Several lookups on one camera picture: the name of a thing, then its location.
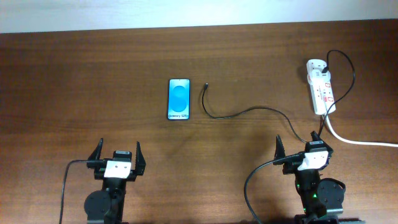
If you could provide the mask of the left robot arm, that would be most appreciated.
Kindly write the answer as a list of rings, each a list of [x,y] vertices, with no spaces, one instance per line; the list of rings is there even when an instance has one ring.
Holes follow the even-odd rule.
[[[88,223],[122,223],[126,185],[144,174],[146,161],[141,145],[136,152],[114,151],[111,158],[100,158],[101,139],[88,158],[87,168],[94,170],[94,178],[102,181],[102,188],[87,196],[84,209]]]

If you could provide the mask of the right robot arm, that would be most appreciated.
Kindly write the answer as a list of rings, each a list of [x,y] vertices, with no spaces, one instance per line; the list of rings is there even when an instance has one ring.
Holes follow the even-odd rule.
[[[314,131],[305,149],[287,156],[280,136],[276,136],[275,166],[282,165],[284,175],[295,176],[295,189],[302,201],[304,214],[294,217],[295,223],[338,223],[343,213],[346,186],[339,180],[320,178],[333,149]]]

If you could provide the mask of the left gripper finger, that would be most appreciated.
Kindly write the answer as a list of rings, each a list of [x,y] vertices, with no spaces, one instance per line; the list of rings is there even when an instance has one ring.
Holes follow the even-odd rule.
[[[136,175],[144,175],[145,168],[146,168],[146,161],[141,151],[140,142],[138,141],[136,144],[136,160],[135,160],[134,172]]]
[[[102,147],[103,147],[103,138],[99,140],[95,150],[88,157],[88,162],[86,164],[87,168],[95,169],[102,164],[102,160],[100,159]]]

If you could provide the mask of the blue Samsung Galaxy smartphone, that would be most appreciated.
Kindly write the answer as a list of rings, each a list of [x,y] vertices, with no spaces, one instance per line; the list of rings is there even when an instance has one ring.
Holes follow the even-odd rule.
[[[188,120],[190,118],[190,80],[170,79],[167,118]]]

